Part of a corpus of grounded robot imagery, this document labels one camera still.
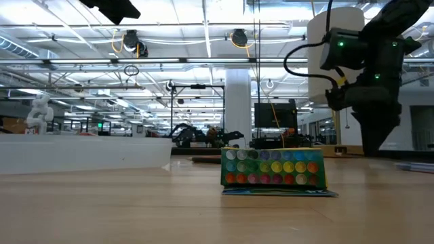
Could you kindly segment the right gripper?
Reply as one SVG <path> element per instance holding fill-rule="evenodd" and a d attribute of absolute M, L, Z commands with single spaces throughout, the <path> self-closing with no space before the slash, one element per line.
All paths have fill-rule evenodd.
<path fill-rule="evenodd" d="M 400 124 L 398 101 L 402 68 L 366 67 L 355 82 L 352 116 L 361 128 L 365 156 L 375 156 L 395 127 Z"/>

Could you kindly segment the blue grey pen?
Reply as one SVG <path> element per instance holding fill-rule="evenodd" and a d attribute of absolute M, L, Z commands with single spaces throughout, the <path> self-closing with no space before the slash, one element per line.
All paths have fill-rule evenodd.
<path fill-rule="evenodd" d="M 396 163 L 396 168 L 404 171 L 426 171 L 434 172 L 434 164 L 432 163 Z"/>

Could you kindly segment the green yellow crayon box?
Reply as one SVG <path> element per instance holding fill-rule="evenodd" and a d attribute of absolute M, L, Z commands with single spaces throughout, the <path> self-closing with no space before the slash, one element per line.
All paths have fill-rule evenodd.
<path fill-rule="evenodd" d="M 223 148 L 223 195 L 337 197 L 328 190 L 319 148 Z"/>

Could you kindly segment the clear plastic pencil case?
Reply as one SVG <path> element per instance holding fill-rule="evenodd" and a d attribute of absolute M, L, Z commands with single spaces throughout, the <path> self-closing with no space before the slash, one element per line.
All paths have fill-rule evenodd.
<path fill-rule="evenodd" d="M 167 138 L 0 135 L 0 174 L 162 167 L 170 162 Z"/>

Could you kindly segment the white shade wooden table lamp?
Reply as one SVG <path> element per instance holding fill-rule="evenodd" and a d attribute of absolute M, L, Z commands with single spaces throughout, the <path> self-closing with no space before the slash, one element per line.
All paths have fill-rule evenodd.
<path fill-rule="evenodd" d="M 307 24 L 308 44 L 319 43 L 326 33 L 327 11 L 317 14 Z M 330 30 L 332 27 L 360 31 L 365 25 L 363 11 L 356 7 L 337 7 L 332 8 L 330 14 Z M 320 60 L 324 45 L 309 47 L 307 50 L 308 74 L 326 75 L 335 80 L 340 76 L 335 70 L 321 70 Z M 360 70 L 350 70 L 341 68 L 349 82 L 354 82 Z M 304 122 L 309 126 L 309 134 L 316 136 L 317 132 L 313 129 L 313 123 L 320 120 L 332 118 L 337 135 L 337 147 L 345 147 L 349 155 L 364 156 L 361 130 L 359 122 L 351 115 L 352 108 L 340 110 L 334 114 L 328 107 L 325 92 L 331 89 L 332 84 L 327 79 L 308 78 L 308 97 L 313 102 L 313 113 L 304 118 Z"/>

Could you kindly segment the black monitor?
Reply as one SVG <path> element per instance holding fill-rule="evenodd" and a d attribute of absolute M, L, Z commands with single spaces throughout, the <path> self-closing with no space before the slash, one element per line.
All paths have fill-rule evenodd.
<path fill-rule="evenodd" d="M 296 128 L 297 125 L 297 108 L 294 99 L 289 99 L 287 103 L 254 104 L 254 126 L 256 128 Z"/>

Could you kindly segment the black metal rig stand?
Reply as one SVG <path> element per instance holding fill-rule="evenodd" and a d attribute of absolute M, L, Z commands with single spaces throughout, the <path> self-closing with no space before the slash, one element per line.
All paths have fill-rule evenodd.
<path fill-rule="evenodd" d="M 181 123 L 186 123 L 205 136 L 210 127 L 225 130 L 224 85 L 173 85 L 170 88 L 170 132 Z M 206 142 L 198 142 L 211 147 Z"/>

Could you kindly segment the white building column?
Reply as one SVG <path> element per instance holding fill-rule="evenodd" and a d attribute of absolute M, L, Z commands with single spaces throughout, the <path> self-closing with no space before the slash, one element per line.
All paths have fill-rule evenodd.
<path fill-rule="evenodd" d="M 251 76 L 248 69 L 225 70 L 225 127 L 238 131 L 243 138 L 233 140 L 240 148 L 248 148 L 252 138 Z"/>

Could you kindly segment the brown cardboard box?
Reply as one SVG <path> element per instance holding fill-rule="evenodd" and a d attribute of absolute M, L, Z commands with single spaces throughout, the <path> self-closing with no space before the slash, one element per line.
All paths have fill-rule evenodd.
<path fill-rule="evenodd" d="M 26 121 L 15 117 L 0 117 L 0 134 L 24 134 Z"/>

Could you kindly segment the grey ceiling duct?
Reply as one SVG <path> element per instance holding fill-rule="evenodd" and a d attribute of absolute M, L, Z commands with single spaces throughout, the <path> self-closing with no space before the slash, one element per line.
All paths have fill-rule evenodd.
<path fill-rule="evenodd" d="M 29 64 L 36 65 L 49 70 L 57 70 L 59 66 L 51 63 L 52 59 L 59 58 L 59 55 L 43 48 L 33 47 L 10 35 L 0 33 L 0 50 L 13 54 L 21 61 L 0 61 L 0 64 Z"/>

